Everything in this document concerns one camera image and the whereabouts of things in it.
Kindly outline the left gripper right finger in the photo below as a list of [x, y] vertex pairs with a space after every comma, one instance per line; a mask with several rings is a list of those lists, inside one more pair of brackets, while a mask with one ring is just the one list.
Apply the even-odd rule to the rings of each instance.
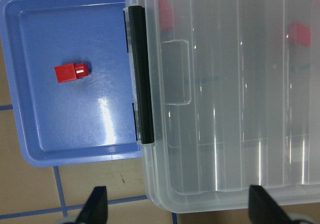
[[248, 213], [251, 223], [294, 223], [260, 185], [250, 185]]

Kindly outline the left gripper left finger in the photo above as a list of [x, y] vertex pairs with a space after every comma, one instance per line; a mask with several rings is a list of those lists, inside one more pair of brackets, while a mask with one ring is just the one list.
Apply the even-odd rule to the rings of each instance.
[[77, 216], [75, 223], [107, 223], [108, 204], [106, 186], [96, 186]]

